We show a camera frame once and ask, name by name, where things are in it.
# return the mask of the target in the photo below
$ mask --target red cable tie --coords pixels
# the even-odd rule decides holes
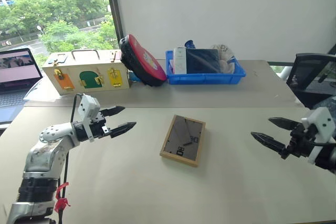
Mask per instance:
[[[67,205],[70,207],[67,198],[60,198],[60,197],[58,196],[58,194],[60,193],[60,191],[61,191],[64,187],[66,187],[66,186],[68,186],[68,185],[69,185],[69,182],[65,182],[64,184],[60,185],[60,186],[57,188],[57,190],[56,190],[56,199],[57,199],[57,202],[56,202],[56,204],[55,204],[55,212],[58,212],[59,210],[64,210],[65,207],[66,207]]]

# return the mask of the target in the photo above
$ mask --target laptop screen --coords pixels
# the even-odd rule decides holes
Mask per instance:
[[[18,86],[28,87],[41,77],[29,49],[0,52],[0,89]]]

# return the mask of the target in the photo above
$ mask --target laptop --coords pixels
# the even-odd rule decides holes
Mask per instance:
[[[42,78],[28,48],[0,52],[0,123],[11,122],[21,111],[23,97]]]

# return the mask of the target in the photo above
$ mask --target laptop keyboard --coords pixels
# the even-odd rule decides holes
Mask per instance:
[[[26,101],[22,100],[23,97],[25,97],[23,92],[0,94],[0,107],[24,104]]]

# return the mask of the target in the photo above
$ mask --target robotic arm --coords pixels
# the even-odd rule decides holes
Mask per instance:
[[[38,143],[28,153],[17,201],[12,204],[7,224],[56,223],[45,217],[52,214],[57,180],[67,153],[87,139],[92,142],[94,138],[112,138],[133,128],[135,122],[122,124],[113,130],[105,126],[105,116],[115,115],[124,109],[115,106],[99,111],[97,99],[84,94],[78,108],[81,122],[45,128],[39,135]]]
[[[336,174],[336,144],[332,138],[336,126],[327,108],[309,111],[301,119],[302,123],[285,118],[269,118],[269,121],[291,131],[289,145],[286,147],[264,133],[251,132],[259,143],[277,152],[283,159],[289,154],[308,157],[310,164]]]

